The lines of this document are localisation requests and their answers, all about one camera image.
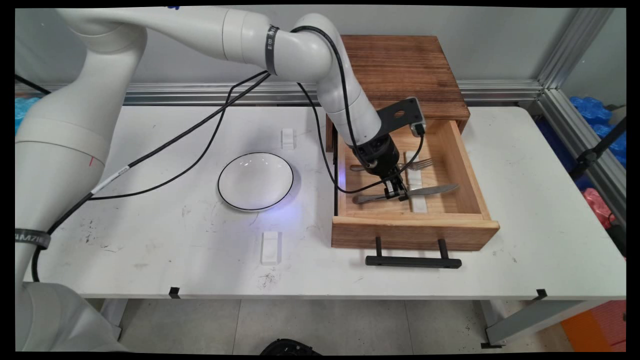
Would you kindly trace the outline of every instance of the white plate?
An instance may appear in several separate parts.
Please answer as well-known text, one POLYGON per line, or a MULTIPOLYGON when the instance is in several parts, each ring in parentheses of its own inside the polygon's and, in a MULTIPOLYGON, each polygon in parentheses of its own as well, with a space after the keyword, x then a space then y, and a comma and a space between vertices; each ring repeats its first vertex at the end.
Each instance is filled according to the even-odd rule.
POLYGON ((267 210, 284 199, 292 185, 291 166, 268 152, 251 152, 233 159, 218 178, 222 199, 243 211, 267 210))

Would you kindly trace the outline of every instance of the drawer handle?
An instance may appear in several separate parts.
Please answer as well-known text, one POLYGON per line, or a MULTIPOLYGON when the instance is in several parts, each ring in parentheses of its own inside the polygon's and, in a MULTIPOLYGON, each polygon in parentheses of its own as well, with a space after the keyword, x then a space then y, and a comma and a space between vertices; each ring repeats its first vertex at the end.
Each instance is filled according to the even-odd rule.
POLYGON ((440 259, 438 258, 406 258, 402 256, 382 256, 382 239, 376 237, 376 255, 364 259, 366 265, 371 266, 402 266, 406 268, 446 268, 457 269, 462 266, 462 260, 449 259, 447 243, 438 239, 440 259))

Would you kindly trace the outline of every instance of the fork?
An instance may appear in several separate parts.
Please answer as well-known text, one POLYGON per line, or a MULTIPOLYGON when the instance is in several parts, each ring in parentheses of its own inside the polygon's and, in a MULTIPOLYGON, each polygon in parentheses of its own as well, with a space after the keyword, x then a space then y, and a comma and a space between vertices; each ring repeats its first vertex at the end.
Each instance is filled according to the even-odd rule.
MULTIPOLYGON (((431 158, 414 161, 409 165, 409 170, 422 170, 423 168, 430 167, 431 165, 433 165, 433 160, 431 158)), ((398 166, 403 167, 404 164, 398 163, 398 166)), ((362 165, 351 165, 349 169, 351 169, 351 171, 363 171, 364 167, 362 165)))

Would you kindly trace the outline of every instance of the white wall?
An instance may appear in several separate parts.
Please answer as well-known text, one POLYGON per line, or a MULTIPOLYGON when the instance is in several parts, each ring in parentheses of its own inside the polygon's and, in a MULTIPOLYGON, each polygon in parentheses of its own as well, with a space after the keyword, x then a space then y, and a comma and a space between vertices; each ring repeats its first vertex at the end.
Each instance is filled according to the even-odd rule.
POLYGON ((615 9, 561 87, 605 105, 627 103, 627 9, 615 9))
MULTIPOLYGON (((459 80, 534 79, 575 14, 573 8, 475 6, 228 7, 264 13, 285 30, 306 13, 318 12, 329 17, 342 34, 436 35, 459 80)), ((52 9, 16 9, 16 73, 37 83, 69 83, 79 74, 83 61, 82 43, 52 9)), ((257 71, 252 65, 212 60, 149 31, 147 50, 133 82, 235 82, 257 71)))

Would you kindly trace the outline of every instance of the table leg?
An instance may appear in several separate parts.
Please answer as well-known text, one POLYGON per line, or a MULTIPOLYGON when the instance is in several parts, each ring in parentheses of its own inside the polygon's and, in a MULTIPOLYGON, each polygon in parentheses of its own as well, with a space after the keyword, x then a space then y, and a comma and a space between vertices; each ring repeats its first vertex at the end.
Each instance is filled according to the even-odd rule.
POLYGON ((113 335, 118 340, 120 340, 120 333, 122 332, 120 321, 128 301, 129 299, 104 299, 100 309, 100 314, 111 324, 113 335))
POLYGON ((481 301, 487 321, 486 335, 490 345, 505 345, 507 341, 538 332, 583 311, 592 309, 602 300, 537 300, 511 316, 501 314, 496 300, 481 301))

